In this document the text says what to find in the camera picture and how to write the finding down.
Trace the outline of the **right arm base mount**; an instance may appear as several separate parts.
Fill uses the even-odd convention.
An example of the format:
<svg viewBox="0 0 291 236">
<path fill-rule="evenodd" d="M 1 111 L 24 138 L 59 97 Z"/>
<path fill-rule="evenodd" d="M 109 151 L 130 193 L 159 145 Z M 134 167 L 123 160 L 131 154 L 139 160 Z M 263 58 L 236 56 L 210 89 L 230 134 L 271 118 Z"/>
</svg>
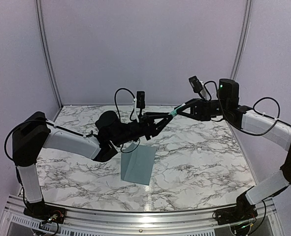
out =
<svg viewBox="0 0 291 236">
<path fill-rule="evenodd" d="M 237 206 L 221 208 L 214 211 L 212 217 L 217 221 L 218 225 L 225 225 L 255 219 L 258 212 L 255 207 L 249 209 L 238 209 Z"/>
</svg>

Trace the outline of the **white green glue stick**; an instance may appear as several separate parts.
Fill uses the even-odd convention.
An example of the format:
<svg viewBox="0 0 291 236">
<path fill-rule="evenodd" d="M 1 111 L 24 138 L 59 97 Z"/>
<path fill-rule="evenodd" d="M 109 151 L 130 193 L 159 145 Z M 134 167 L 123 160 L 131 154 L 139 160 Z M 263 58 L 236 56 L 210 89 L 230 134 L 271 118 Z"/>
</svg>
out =
<svg viewBox="0 0 291 236">
<path fill-rule="evenodd" d="M 177 106 L 174 110 L 172 110 L 169 114 L 172 116 L 172 117 L 175 117 L 177 115 L 177 111 L 182 108 L 183 106 L 185 106 L 185 103 Z"/>
</svg>

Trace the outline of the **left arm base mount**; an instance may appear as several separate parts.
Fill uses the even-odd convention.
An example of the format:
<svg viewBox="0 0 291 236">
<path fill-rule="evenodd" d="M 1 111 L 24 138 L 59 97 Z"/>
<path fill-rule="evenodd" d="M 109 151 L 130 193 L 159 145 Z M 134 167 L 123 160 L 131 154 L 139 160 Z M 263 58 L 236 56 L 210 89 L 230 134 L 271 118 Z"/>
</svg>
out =
<svg viewBox="0 0 291 236">
<path fill-rule="evenodd" d="M 44 210 L 30 211 L 25 207 L 23 214 L 35 219 L 39 219 L 46 223 L 49 223 L 50 217 L 57 215 L 57 218 L 52 219 L 52 221 L 58 224 L 62 224 L 65 220 L 66 209 L 58 206 L 45 205 Z"/>
</svg>

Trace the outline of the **blue-grey envelope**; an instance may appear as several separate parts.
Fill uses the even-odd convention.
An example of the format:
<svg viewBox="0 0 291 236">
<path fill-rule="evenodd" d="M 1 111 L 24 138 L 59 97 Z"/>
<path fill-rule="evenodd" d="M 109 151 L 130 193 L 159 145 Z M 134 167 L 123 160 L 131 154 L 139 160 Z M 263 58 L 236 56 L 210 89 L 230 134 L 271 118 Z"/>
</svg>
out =
<svg viewBox="0 0 291 236">
<path fill-rule="evenodd" d="M 156 156 L 156 148 L 130 144 L 121 152 L 121 180 L 149 185 Z"/>
</svg>

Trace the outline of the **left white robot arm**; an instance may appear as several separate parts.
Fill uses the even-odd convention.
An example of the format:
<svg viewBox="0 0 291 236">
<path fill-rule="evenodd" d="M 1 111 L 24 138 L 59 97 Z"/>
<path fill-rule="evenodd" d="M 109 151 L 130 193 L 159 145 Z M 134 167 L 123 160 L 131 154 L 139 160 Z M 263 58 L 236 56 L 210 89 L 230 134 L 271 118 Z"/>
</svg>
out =
<svg viewBox="0 0 291 236">
<path fill-rule="evenodd" d="M 26 209 L 40 219 L 50 214 L 41 192 L 36 161 L 43 148 L 75 153 L 95 162 L 107 162 L 117 154 L 117 147 L 157 136 L 173 119 L 169 113 L 147 112 L 129 123 L 120 121 L 114 111 L 102 113 L 95 122 L 98 133 L 82 134 L 50 123 L 43 112 L 36 112 L 14 127 L 6 136 L 12 140 L 12 154 L 18 181 L 27 198 Z"/>
</svg>

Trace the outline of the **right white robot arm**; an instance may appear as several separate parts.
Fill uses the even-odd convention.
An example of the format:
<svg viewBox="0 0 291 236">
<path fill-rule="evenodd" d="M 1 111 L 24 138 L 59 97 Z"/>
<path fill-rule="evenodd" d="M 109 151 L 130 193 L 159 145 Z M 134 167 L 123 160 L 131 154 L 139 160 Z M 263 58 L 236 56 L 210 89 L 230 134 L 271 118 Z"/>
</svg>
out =
<svg viewBox="0 0 291 236">
<path fill-rule="evenodd" d="M 279 194 L 291 185 L 291 124 L 255 110 L 255 107 L 239 105 L 239 84 L 232 79 L 220 79 L 215 84 L 216 100 L 192 99 L 171 112 L 198 121 L 209 121 L 222 116 L 238 131 L 263 137 L 287 151 L 284 164 L 272 176 L 241 194 L 232 208 L 231 215 L 242 220 L 251 212 L 251 207 L 262 200 Z"/>
</svg>

